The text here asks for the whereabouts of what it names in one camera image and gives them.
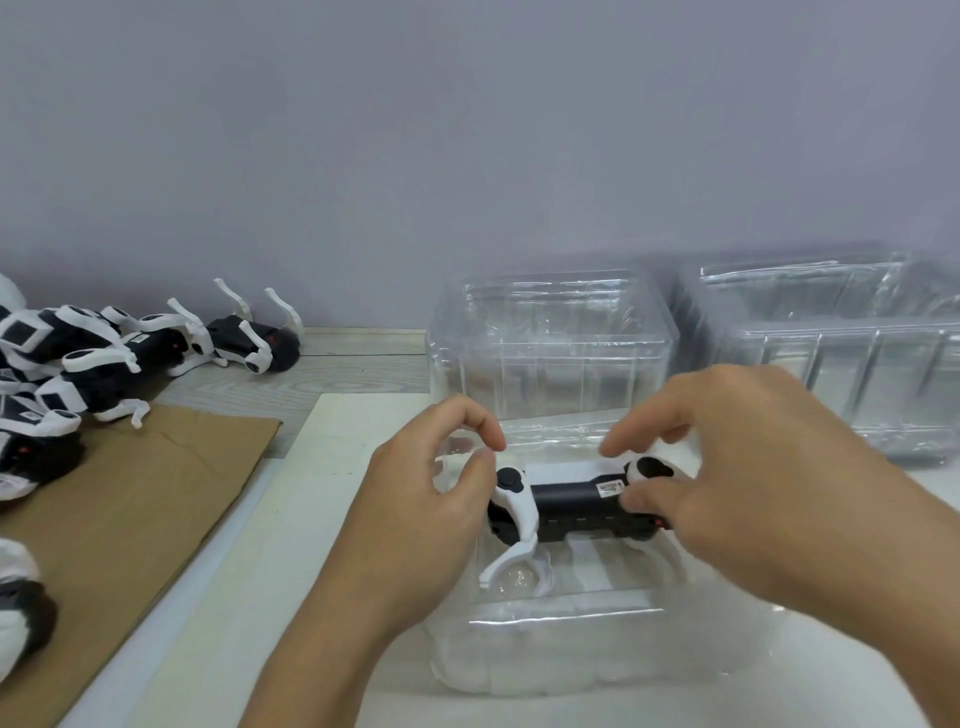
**transparent plastic packaging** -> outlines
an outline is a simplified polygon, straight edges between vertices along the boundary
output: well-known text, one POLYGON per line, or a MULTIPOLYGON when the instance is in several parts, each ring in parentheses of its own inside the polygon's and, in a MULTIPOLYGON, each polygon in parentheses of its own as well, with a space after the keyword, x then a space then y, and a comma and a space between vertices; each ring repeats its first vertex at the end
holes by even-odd
MULTIPOLYGON (((597 459, 597 446, 624 412, 507 422, 509 445, 498 466, 573 468, 597 459)), ((691 475, 699 467, 688 445, 661 445, 653 454, 691 475)), ((452 487, 466 459, 443 458, 441 490, 452 487)), ((454 690, 536 695, 701 680, 767 655, 783 617, 781 608, 686 553, 672 532, 633 546, 603 532, 541 543, 538 556, 548 553, 553 571, 552 589, 542 596, 528 564, 480 589, 478 574, 504 549, 485 527, 457 588, 424 625, 433 673, 454 690)))
POLYGON ((462 279, 427 330, 430 391, 501 420, 629 407, 662 386, 676 338, 642 272, 462 279))
POLYGON ((896 458, 960 449, 960 277, 879 247, 684 267, 678 368, 778 364, 896 458))

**gray wooden table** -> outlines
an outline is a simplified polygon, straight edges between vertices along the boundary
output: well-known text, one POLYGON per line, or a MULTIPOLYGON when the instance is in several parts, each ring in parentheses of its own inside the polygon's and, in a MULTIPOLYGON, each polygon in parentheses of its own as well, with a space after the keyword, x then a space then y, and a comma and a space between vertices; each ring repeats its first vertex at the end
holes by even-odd
POLYGON ((283 427, 266 457, 283 457, 325 392, 427 392, 423 331, 309 328, 300 361, 283 374, 251 374, 239 364, 206 364, 174 379, 156 398, 226 415, 276 417, 283 427))

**clear plastic tray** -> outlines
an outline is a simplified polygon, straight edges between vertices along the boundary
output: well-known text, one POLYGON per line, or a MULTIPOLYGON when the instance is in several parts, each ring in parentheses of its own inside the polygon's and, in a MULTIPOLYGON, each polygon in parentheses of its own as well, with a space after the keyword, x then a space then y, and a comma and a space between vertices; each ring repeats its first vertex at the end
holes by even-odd
MULTIPOLYGON (((597 457, 597 445, 624 411, 506 423, 503 457, 551 467, 582 463, 597 457)), ((687 445, 654 453, 690 474, 699 467, 687 445)), ((456 482, 465 460, 444 457, 441 490, 456 482)), ((696 681, 768 654, 781 608, 737 589, 686 553, 671 533, 648 544, 653 552, 602 533, 541 544, 554 572, 549 595, 534 596, 537 579, 525 565, 484 592, 479 572, 505 548, 485 528, 463 579, 425 623, 434 675, 462 692, 558 694, 696 681)))
POLYGON ((430 388, 501 420, 627 407, 662 386, 676 337, 644 273, 463 279, 427 330, 430 388))
POLYGON ((678 367, 778 364, 891 457, 960 449, 960 279, 874 248, 689 266, 678 367))

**gray wall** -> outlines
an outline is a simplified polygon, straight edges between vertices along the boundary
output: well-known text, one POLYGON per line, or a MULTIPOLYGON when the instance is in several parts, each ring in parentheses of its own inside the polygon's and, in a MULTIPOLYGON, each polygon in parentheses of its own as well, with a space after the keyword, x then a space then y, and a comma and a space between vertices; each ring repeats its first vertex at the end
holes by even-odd
POLYGON ((0 270, 34 304, 208 315, 222 275, 420 327, 517 257, 955 246, 958 7, 4 3, 0 270))

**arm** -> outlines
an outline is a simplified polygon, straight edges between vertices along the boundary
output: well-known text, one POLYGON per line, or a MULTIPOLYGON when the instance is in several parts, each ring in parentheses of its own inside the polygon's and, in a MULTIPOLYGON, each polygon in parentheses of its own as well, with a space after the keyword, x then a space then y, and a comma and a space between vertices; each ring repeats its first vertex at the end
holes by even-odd
POLYGON ((621 496, 747 591, 890 660, 936 726, 960 725, 960 514, 871 449, 779 367, 675 376, 601 453, 700 435, 693 483, 621 496))
POLYGON ((383 652, 437 607, 473 553, 496 485, 493 453, 475 452, 449 493, 433 486, 441 442, 464 426, 506 448, 493 416, 466 397, 428 407, 377 448, 240 728, 353 725, 383 652))

